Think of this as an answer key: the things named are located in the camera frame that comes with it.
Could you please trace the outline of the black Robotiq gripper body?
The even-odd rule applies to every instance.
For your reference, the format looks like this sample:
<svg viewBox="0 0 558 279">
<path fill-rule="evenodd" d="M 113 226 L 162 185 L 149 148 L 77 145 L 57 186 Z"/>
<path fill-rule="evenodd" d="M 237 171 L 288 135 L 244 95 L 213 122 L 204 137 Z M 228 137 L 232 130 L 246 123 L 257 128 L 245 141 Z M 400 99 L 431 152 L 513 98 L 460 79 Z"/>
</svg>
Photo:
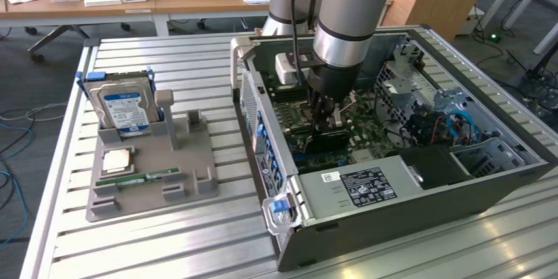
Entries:
<svg viewBox="0 0 558 279">
<path fill-rule="evenodd" d="M 313 98 L 326 97 L 333 101 L 341 101 L 353 88 L 358 71 L 358 66 L 333 67 L 320 65 L 312 67 L 308 73 L 309 96 Z"/>
</svg>

